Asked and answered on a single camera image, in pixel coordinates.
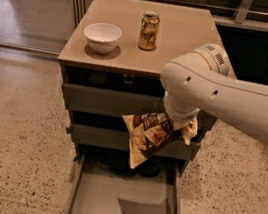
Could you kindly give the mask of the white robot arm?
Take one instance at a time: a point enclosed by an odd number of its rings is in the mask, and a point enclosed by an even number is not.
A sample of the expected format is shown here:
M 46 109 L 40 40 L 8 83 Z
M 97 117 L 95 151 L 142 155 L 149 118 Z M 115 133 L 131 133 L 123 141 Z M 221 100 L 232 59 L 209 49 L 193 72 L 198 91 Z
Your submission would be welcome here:
M 205 111 L 268 146 L 268 86 L 230 78 L 225 49 L 205 44 L 164 65 L 164 108 L 176 122 Z

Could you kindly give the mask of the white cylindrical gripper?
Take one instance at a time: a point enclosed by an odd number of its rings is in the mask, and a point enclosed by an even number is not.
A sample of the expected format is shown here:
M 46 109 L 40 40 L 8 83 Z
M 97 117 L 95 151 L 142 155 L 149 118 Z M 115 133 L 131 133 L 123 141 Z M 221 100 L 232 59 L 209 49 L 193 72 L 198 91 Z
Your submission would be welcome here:
M 198 120 L 196 116 L 200 109 L 189 105 L 183 100 L 176 99 L 176 97 L 171 96 L 168 92 L 164 93 L 163 104 L 166 114 L 174 121 L 174 131 L 179 131 L 185 145 L 189 145 L 192 138 L 198 134 Z

